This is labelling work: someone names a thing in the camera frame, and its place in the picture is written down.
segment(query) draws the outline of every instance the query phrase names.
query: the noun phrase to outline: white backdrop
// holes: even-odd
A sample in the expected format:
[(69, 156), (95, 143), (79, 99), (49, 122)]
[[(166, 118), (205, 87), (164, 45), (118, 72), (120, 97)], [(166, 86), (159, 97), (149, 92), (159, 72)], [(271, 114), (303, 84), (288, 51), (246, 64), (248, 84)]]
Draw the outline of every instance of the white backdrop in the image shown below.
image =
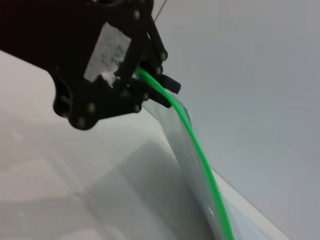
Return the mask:
[(157, 20), (212, 168), (293, 240), (319, 238), (319, 9), (168, 0)]

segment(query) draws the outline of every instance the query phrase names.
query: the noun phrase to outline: white wall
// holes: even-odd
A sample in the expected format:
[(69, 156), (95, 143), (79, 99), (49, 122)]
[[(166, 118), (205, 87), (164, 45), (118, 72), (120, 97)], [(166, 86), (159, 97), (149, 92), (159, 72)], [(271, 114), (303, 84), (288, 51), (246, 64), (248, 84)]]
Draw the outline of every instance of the white wall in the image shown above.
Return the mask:
[(212, 168), (293, 240), (319, 238), (319, 9), (168, 0), (157, 20)]

